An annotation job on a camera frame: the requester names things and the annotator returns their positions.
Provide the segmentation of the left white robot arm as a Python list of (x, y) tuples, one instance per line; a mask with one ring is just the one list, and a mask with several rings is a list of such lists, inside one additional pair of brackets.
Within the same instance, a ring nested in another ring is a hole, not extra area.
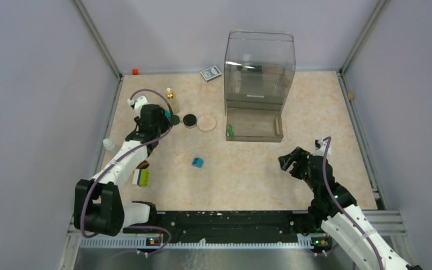
[(75, 186), (74, 227), (86, 238), (97, 234), (115, 236), (134, 224), (148, 233), (158, 225), (150, 203), (137, 201), (124, 205), (120, 188), (147, 160), (172, 125), (163, 107), (149, 103), (146, 96), (131, 98), (128, 103), (138, 113), (135, 129), (100, 172), (89, 180), (81, 179)]

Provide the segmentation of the gold lipstick tube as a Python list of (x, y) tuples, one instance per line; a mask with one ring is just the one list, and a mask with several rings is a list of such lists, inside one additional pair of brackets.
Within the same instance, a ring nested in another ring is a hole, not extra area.
[(276, 136), (280, 136), (280, 125), (279, 125), (278, 118), (274, 119), (274, 132)]

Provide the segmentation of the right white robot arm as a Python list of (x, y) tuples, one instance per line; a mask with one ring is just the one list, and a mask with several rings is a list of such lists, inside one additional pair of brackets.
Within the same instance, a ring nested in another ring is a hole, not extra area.
[(330, 136), (315, 141), (309, 152), (296, 147), (278, 157), (281, 170), (302, 180), (313, 192), (308, 207), (308, 229), (325, 232), (359, 269), (421, 269), (398, 255), (368, 221), (354, 196), (333, 176), (328, 156)]

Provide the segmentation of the black round compact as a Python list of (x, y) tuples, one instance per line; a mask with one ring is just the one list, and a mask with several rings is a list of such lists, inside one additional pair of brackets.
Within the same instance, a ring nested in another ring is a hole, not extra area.
[(188, 129), (196, 127), (197, 117), (194, 114), (186, 114), (183, 117), (183, 125)]

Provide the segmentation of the clear acrylic makeup organizer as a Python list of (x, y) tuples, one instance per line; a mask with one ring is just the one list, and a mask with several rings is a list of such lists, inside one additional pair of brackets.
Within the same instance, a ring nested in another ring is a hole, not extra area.
[[(224, 58), (224, 108), (234, 136), (227, 141), (280, 143), (282, 112), (296, 69), (294, 36), (284, 31), (233, 30)], [(275, 134), (278, 118), (280, 136)]]

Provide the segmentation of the blue toy brick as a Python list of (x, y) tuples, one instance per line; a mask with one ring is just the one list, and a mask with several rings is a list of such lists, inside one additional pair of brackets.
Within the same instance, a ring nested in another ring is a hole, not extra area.
[(196, 158), (193, 159), (191, 165), (194, 166), (194, 167), (197, 167), (197, 168), (202, 168), (203, 165), (204, 165), (204, 161), (203, 161), (203, 159), (201, 159), (199, 157), (196, 157)]

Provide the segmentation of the beige round wooden disc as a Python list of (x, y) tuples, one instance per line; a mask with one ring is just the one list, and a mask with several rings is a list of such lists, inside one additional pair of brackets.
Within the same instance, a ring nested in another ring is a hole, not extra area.
[(205, 114), (197, 119), (196, 126), (203, 132), (210, 132), (216, 128), (217, 120), (214, 116)]

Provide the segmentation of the green tube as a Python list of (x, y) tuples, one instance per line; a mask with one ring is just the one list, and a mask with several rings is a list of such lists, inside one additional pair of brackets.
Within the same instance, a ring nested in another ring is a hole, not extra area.
[(232, 125), (227, 125), (226, 136), (227, 137), (233, 137), (234, 136), (234, 131), (233, 131)]

